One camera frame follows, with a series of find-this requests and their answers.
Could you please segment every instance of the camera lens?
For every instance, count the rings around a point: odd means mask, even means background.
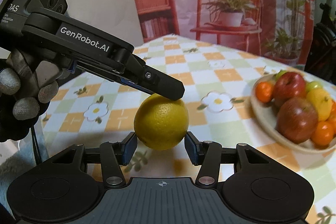
[[[56,13],[61,13],[63,10],[63,5],[61,4],[60,6],[57,7]]]
[[[58,0],[49,0],[49,8],[54,8]]]

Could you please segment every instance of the floral tablecloth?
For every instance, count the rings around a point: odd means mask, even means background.
[[[265,73],[288,68],[272,60],[231,48],[168,35],[134,50],[149,66],[181,80],[183,101],[189,111],[189,131],[200,141],[223,147],[245,142],[305,177],[313,186],[315,201],[308,223],[336,223],[336,155],[305,155],[283,147],[259,127],[249,103],[251,89]],[[332,96],[336,87],[324,82]],[[43,116],[46,146],[52,156],[74,143],[99,147],[121,141],[133,131],[133,119],[147,94],[111,83],[90,73],[63,85]],[[167,151],[155,151],[139,142],[131,163],[122,167],[126,179],[184,176],[196,178],[181,142]],[[100,165],[88,173],[101,181]],[[222,165],[220,180],[233,174],[233,165]]]

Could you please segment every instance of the bowl of fruit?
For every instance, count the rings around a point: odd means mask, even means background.
[[[251,105],[261,127],[280,144],[309,154],[336,148],[336,103],[320,82],[281,70],[254,84]]]

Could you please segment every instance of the gray ribbed panel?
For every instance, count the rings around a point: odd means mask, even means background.
[[[68,224],[252,223],[225,207],[216,191],[200,189],[188,178],[135,178],[126,188],[108,190],[96,208]]]

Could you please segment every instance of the crosshair symbol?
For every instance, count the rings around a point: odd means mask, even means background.
[[[158,185],[160,185],[161,187],[163,187],[163,186],[166,186],[167,184],[169,184],[169,183],[167,183],[167,182],[165,182],[165,181],[160,181],[159,183],[157,183]]]

